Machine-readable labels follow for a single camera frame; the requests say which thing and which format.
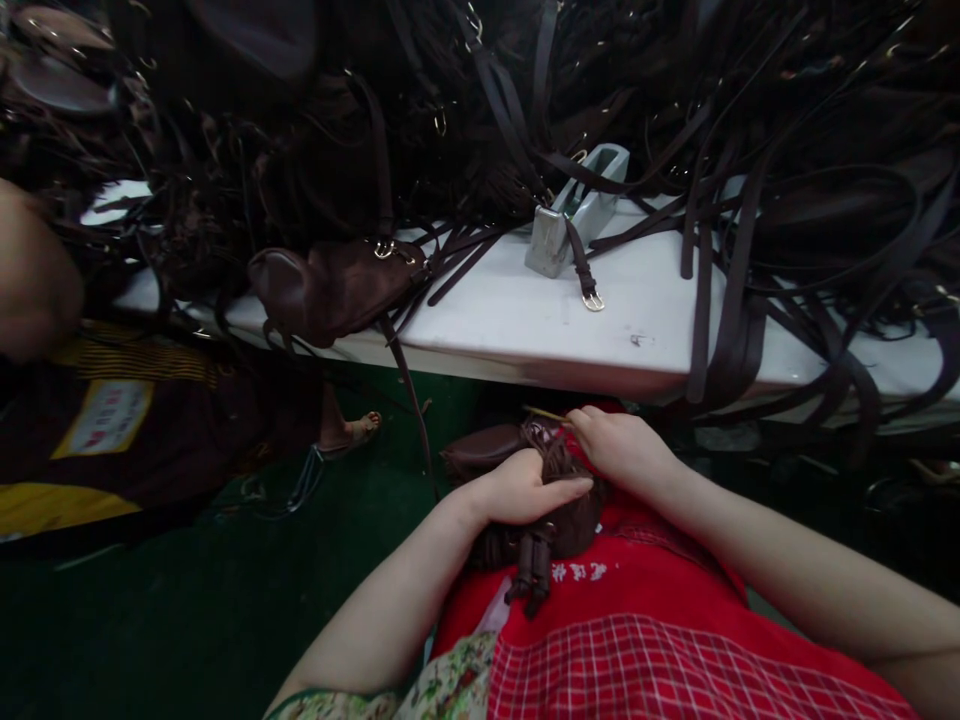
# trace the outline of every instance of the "printed label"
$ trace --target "printed label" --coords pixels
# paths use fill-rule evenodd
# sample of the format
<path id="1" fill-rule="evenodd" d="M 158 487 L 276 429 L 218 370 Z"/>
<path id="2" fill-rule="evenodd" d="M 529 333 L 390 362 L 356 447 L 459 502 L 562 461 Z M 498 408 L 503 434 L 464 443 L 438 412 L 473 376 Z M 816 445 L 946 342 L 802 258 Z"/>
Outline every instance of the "printed label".
<path id="1" fill-rule="evenodd" d="M 80 415 L 51 459 L 124 452 L 137 436 L 152 398 L 152 382 L 94 380 Z"/>

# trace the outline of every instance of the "brown leather handbag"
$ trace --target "brown leather handbag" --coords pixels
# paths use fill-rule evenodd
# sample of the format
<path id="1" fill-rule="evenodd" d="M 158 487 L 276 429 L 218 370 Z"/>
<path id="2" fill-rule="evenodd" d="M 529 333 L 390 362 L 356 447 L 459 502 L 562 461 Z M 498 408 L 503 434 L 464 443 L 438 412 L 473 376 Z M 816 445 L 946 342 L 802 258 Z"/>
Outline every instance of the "brown leather handbag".
<path id="1" fill-rule="evenodd" d="M 402 303 L 425 276 L 415 245 L 322 242 L 304 259 L 268 248 L 247 268 L 253 289 L 281 335 L 328 348 Z"/>
<path id="2" fill-rule="evenodd" d="M 553 432 L 555 429 L 540 418 L 523 425 L 497 425 L 457 440 L 440 455 L 455 487 L 485 475 L 515 452 L 531 447 L 543 457 L 544 483 L 592 477 L 567 449 L 565 439 Z M 522 527 L 490 524 L 473 545 L 470 566 L 490 572 L 516 564 L 517 574 L 506 601 L 509 604 L 529 598 L 524 614 L 532 619 L 550 596 L 551 561 L 575 557 L 593 544 L 606 495 L 606 483 L 594 478 L 589 493 L 535 523 Z"/>

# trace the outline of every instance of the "metal buckle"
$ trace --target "metal buckle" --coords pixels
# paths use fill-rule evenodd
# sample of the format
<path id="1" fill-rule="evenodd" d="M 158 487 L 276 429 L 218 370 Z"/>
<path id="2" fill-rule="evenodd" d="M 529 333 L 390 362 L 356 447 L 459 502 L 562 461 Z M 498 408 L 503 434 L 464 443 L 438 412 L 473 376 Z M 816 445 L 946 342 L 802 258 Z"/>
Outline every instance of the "metal buckle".
<path id="1" fill-rule="evenodd" d="M 468 2 L 467 8 L 470 10 L 470 15 L 467 16 L 467 21 L 470 23 L 470 27 L 477 31 L 477 37 L 466 43 L 467 52 L 471 55 L 473 54 L 474 48 L 483 47 L 483 20 L 480 19 L 480 16 L 477 14 L 477 11 L 473 8 L 473 3 Z"/>
<path id="2" fill-rule="evenodd" d="M 130 7 L 135 7 L 138 10 L 142 10 L 148 18 L 153 20 L 153 12 L 142 2 L 139 2 L 138 0 L 127 0 L 127 4 L 130 5 Z"/>
<path id="3" fill-rule="evenodd" d="M 941 297 L 943 297 L 944 300 L 953 305 L 953 307 L 960 307 L 960 297 L 951 295 L 943 285 L 936 285 L 934 289 Z M 923 311 L 923 305 L 925 304 L 927 303 L 914 303 L 913 314 L 916 317 L 922 318 L 926 315 L 926 313 Z"/>
<path id="4" fill-rule="evenodd" d="M 437 135 L 439 135 L 440 137 L 445 137 L 446 134 L 447 134 L 447 113 L 446 113 L 446 111 L 445 111 L 442 107 L 439 108 L 439 110 L 438 110 L 437 112 L 439 113 L 439 115 L 436 115 L 436 114 L 435 114 L 435 115 L 433 116 L 433 126 L 437 129 Z M 440 120 L 441 120 L 441 119 L 443 120 L 443 129 L 442 129 L 442 130 L 440 129 Z"/>
<path id="5" fill-rule="evenodd" d="M 397 247 L 396 241 L 391 240 L 389 247 L 387 247 L 387 251 L 384 252 L 383 243 L 378 240 L 377 247 L 374 248 L 373 254 L 377 256 L 378 260 L 386 260 L 388 257 L 393 255 L 393 251 L 396 249 L 396 247 Z"/>
<path id="6" fill-rule="evenodd" d="M 590 293 L 589 295 L 584 295 L 583 304 L 587 306 L 587 310 L 590 312 L 600 312 L 604 307 L 606 307 L 603 304 L 603 299 L 595 292 Z"/>

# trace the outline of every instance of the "person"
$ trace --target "person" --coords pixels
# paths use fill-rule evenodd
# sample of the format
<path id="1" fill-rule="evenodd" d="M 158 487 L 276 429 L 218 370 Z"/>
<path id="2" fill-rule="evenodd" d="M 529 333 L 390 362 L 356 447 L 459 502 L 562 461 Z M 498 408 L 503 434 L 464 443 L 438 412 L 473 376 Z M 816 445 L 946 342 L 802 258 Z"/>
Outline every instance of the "person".
<path id="1" fill-rule="evenodd" d="M 640 418 L 568 419 L 615 490 L 591 548 L 553 563 L 533 620 L 504 604 L 509 569 L 461 576 L 488 523 L 530 523 L 591 488 L 544 485 L 528 449 L 437 505 L 268 717 L 960 717 L 960 608 L 713 484 Z M 751 612 L 740 578 L 806 637 Z M 401 698 L 442 608 L 434 659 Z"/>
<path id="2" fill-rule="evenodd" d="M 80 325 L 83 278 L 41 203 L 0 180 L 0 368 L 46 355 Z"/>

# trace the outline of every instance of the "small leather pouch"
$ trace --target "small leather pouch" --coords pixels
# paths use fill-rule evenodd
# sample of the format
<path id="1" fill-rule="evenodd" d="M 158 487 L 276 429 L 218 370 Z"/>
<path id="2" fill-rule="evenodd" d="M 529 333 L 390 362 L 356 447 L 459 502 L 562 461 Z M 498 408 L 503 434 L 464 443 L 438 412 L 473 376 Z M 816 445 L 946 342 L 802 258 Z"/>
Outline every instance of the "small leather pouch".
<path id="1" fill-rule="evenodd" d="M 308 258 L 268 248 L 250 261 L 247 272 L 282 335 L 297 335 L 319 348 L 369 327 L 399 305 L 426 277 L 423 251 L 394 243 L 321 242 Z"/>
<path id="2" fill-rule="evenodd" d="M 451 443 L 440 455 L 454 486 L 495 470 L 517 451 L 531 447 L 544 458 L 544 483 L 591 477 L 567 450 L 565 439 L 550 430 L 545 431 L 539 419 L 523 426 L 497 425 Z M 473 545 L 471 567 L 492 572 L 517 565 L 506 601 L 527 599 L 524 613 L 532 618 L 550 595 L 552 560 L 575 557 L 593 544 L 606 494 L 606 484 L 594 478 L 589 493 L 534 523 L 520 527 L 492 523 Z"/>
<path id="3" fill-rule="evenodd" d="M 496 425 L 450 443 L 440 452 L 455 485 L 494 470 L 518 450 L 530 447 L 519 425 Z"/>

